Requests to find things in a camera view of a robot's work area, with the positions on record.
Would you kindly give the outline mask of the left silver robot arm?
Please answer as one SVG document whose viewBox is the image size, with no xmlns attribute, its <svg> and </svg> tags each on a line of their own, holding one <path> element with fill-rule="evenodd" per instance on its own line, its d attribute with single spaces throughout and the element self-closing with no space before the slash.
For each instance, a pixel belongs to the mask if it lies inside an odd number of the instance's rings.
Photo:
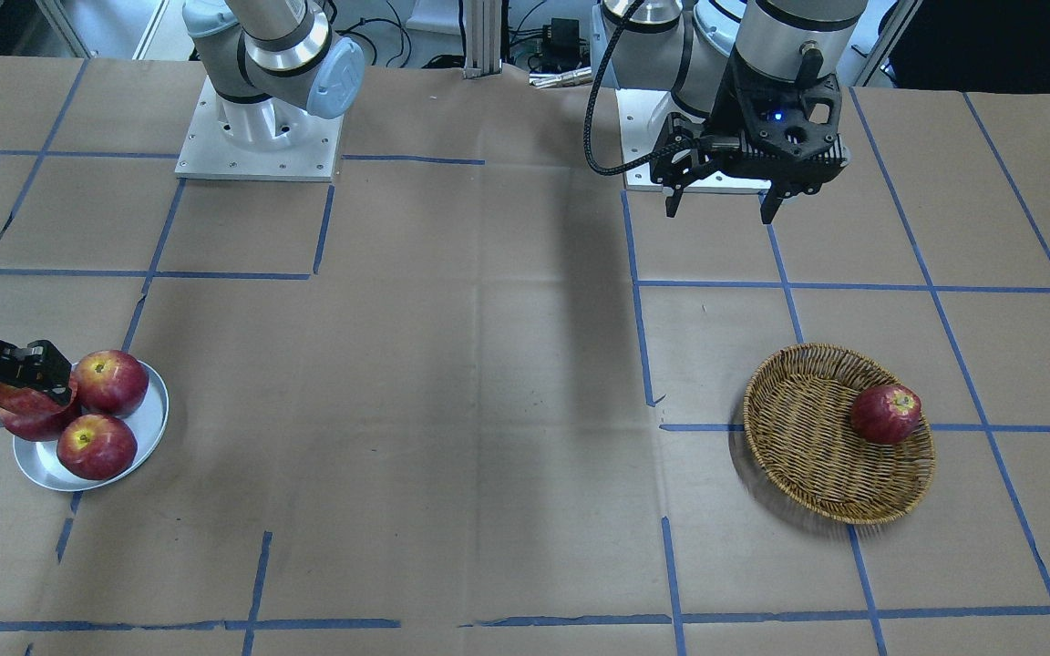
<svg viewBox="0 0 1050 656">
<path fill-rule="evenodd" d="M 582 128 L 589 168 L 616 176 L 647 166 L 668 216 L 708 176 L 765 181 L 761 220 L 770 224 L 783 203 L 816 194 L 849 165 L 837 66 L 866 8 L 864 1 L 746 1 L 724 45 L 716 1 L 600 1 Z M 595 160 L 601 87 L 668 96 L 649 152 L 615 166 Z"/>
</svg>

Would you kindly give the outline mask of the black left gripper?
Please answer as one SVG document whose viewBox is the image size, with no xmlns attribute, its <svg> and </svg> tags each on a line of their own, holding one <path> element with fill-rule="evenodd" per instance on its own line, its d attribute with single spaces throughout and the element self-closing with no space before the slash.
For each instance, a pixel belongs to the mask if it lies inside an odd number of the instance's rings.
<svg viewBox="0 0 1050 656">
<path fill-rule="evenodd" d="M 801 46 L 788 78 L 755 70 L 734 51 L 712 108 L 696 126 L 678 112 L 664 121 L 651 179 L 665 188 L 665 215 L 674 219 L 685 192 L 707 176 L 763 179 L 761 221 L 771 225 L 782 205 L 816 194 L 850 162 L 840 137 L 837 76 L 821 75 L 819 46 Z"/>
</svg>

